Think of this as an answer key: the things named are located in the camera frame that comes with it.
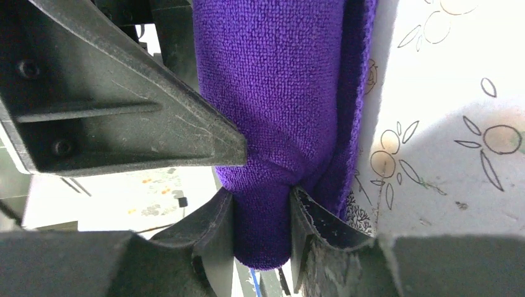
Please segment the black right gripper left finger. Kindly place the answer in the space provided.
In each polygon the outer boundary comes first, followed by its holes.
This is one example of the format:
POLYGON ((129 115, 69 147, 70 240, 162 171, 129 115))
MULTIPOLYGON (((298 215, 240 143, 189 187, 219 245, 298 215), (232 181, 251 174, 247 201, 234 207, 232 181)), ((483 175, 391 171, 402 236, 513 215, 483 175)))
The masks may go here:
POLYGON ((1 234, 2 296, 230 296, 233 202, 221 189, 150 239, 131 231, 1 234))

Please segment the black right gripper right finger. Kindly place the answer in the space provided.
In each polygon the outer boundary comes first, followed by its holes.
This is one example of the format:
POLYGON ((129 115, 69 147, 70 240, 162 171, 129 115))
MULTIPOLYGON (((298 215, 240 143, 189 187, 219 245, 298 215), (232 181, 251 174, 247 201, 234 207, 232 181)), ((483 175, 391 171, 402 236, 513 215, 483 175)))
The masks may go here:
POLYGON ((290 193, 293 288, 304 296, 523 296, 524 237, 357 231, 290 193))

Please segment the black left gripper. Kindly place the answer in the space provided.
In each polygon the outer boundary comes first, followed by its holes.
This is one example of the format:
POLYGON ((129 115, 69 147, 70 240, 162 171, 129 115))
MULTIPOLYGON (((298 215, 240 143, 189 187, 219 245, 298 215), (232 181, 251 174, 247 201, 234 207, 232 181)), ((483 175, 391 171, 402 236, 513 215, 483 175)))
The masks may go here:
POLYGON ((23 173, 242 165, 199 94, 191 1, 2 1, 1 140, 23 173))

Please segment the purple towel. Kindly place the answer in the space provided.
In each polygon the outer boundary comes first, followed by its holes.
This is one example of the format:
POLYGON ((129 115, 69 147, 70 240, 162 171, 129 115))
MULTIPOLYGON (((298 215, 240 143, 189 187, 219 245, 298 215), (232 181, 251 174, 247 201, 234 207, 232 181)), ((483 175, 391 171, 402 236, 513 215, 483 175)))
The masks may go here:
POLYGON ((295 186, 343 215, 377 5, 193 2, 201 95, 246 138, 246 164, 216 171, 235 199, 235 257, 252 269, 288 261, 295 186))

